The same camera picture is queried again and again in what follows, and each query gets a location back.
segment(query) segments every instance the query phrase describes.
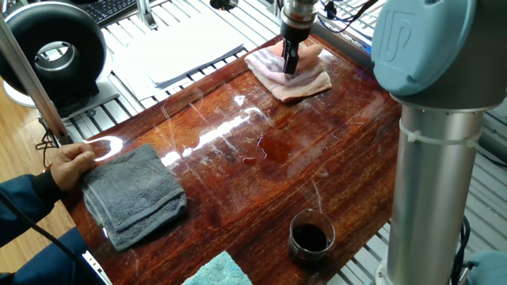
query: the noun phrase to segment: dark liquid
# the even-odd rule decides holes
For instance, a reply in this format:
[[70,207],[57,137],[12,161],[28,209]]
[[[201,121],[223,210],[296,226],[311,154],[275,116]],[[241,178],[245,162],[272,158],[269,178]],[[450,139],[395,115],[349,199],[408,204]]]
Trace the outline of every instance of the dark liquid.
[[318,226],[303,224],[297,226],[292,233],[295,242],[306,250],[318,252],[327,247],[326,234]]

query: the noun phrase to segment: glossy wooden board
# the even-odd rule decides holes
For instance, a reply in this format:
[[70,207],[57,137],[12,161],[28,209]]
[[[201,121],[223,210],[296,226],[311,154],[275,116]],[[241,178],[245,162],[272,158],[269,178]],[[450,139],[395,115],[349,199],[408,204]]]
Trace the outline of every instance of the glossy wooden board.
[[[283,104],[238,59],[96,137],[123,142],[113,158],[151,143],[188,197],[184,216],[121,253],[82,200],[67,203],[114,284],[181,284],[224,250],[253,284],[321,284],[389,219],[400,107],[351,59],[316,36],[306,42],[315,43],[326,47],[329,91]],[[321,208],[337,233],[318,272],[287,254],[305,208]]]

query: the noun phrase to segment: metal pole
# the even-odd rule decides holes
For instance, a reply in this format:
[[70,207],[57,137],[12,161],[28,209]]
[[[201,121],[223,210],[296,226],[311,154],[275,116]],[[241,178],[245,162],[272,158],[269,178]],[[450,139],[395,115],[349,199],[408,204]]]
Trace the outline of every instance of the metal pole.
[[402,106],[389,283],[449,284],[482,115]]
[[137,16],[139,19],[150,29],[158,28],[153,15],[151,14],[151,7],[149,0],[137,0]]
[[0,15],[0,51],[4,54],[14,73],[19,78],[28,95],[32,98],[49,129],[60,143],[71,143],[71,137],[63,126],[62,119],[51,103],[48,94],[40,84],[39,78],[30,66],[25,54],[17,44],[9,26]]
[[275,0],[273,3],[273,14],[275,16],[280,17],[280,7],[278,6],[280,0]]

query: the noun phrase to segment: keyboard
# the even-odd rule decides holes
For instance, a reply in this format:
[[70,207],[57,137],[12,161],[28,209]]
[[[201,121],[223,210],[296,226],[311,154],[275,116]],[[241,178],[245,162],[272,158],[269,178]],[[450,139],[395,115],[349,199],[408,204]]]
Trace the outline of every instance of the keyboard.
[[135,0],[98,0],[82,6],[99,26],[104,27],[137,10]]

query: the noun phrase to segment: folded towel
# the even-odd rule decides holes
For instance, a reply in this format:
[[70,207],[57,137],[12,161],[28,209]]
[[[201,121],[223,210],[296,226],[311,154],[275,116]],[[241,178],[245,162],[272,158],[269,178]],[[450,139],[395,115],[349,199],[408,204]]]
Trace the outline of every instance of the folded towel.
[[227,252],[215,256],[182,285],[252,285]]
[[283,72],[284,59],[280,57],[282,49],[283,42],[279,42],[245,57],[245,62],[255,77],[276,99],[286,102],[331,88],[326,65],[318,57],[322,46],[306,47],[301,43],[298,66],[290,78]]
[[101,165],[84,177],[88,211],[116,249],[126,249],[186,207],[183,188],[150,144]]
[[140,241],[149,233],[158,229],[160,226],[163,226],[180,216],[186,208],[186,196],[182,193],[177,199],[171,200],[167,204],[163,205],[152,215],[148,215],[120,232],[114,230],[108,219],[102,219],[102,217],[97,214],[97,204],[91,203],[87,196],[85,196],[85,204],[97,224],[105,229],[112,246],[114,246],[116,250],[122,251],[128,249],[137,241]]

